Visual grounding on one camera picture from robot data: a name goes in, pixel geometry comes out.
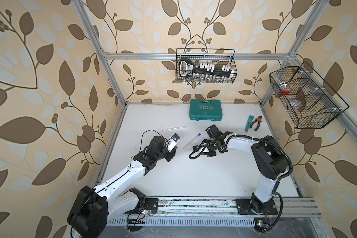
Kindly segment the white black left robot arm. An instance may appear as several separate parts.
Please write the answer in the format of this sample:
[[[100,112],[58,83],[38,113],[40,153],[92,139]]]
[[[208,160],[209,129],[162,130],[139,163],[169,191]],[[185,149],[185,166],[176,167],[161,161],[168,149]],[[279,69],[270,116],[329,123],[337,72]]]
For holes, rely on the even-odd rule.
[[[176,133],[170,139],[155,136],[148,146],[131,158],[130,165],[121,172],[94,188],[82,188],[67,218],[71,230],[83,238],[97,238],[109,219],[130,211],[143,212],[146,206],[145,194],[130,188],[130,185],[155,168],[158,161],[171,161],[179,140]]]

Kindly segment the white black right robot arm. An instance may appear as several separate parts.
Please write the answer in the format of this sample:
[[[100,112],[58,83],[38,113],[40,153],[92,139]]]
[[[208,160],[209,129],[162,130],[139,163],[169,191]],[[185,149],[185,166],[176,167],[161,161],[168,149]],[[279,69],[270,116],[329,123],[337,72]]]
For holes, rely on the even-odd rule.
[[[273,197],[277,193],[281,180],[293,172],[289,156],[271,136],[256,138],[233,134],[230,131],[222,133],[215,125],[208,127],[205,131],[210,139],[204,140],[198,149],[193,150],[194,153],[198,152],[195,158],[204,154],[214,157],[217,152],[223,154],[228,149],[251,153],[260,172],[260,177],[250,202],[241,207],[255,214],[268,212],[275,204]]]

